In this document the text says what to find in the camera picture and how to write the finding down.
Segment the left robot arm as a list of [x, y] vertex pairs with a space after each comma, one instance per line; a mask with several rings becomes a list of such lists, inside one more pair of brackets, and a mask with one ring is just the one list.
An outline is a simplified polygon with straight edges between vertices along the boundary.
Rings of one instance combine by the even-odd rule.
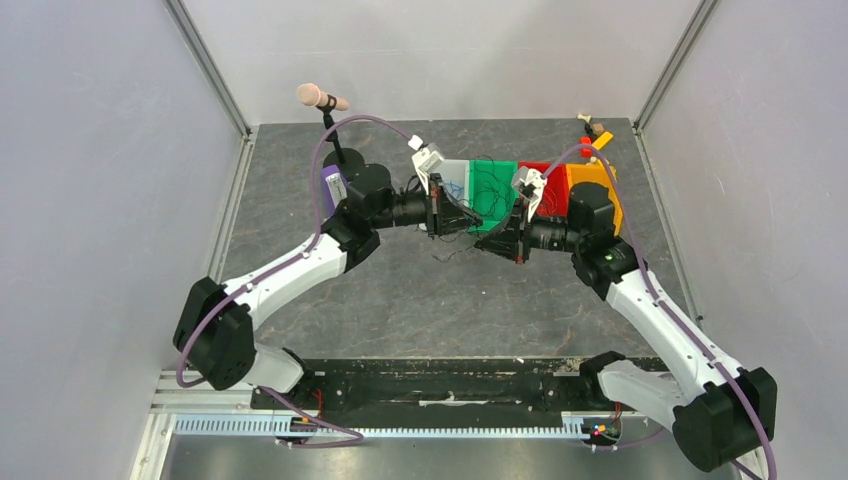
[[203, 277], [190, 287], [173, 336], [181, 367], [191, 365], [218, 391], [246, 382], [275, 390], [290, 408], [304, 407], [314, 393], [305, 363], [289, 349], [260, 344], [258, 327], [311, 288], [363, 263], [379, 247], [382, 229], [422, 225], [441, 237], [483, 222], [451, 195], [439, 173], [418, 188], [396, 191], [385, 167], [366, 165], [345, 193], [294, 250], [228, 282]]

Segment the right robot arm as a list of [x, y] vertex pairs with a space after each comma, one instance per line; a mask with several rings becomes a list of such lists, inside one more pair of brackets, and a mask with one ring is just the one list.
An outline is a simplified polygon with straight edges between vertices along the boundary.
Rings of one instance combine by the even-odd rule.
[[577, 185], [564, 217], [533, 218], [525, 198], [484, 235], [477, 248], [517, 264], [534, 249], [570, 254], [578, 278], [621, 314], [668, 369], [661, 377], [615, 351], [580, 366], [580, 400], [631, 407], [669, 431], [685, 458], [710, 472], [761, 449], [776, 476], [777, 382], [764, 368], [747, 369], [724, 352], [662, 292], [635, 246], [616, 235], [607, 187]]

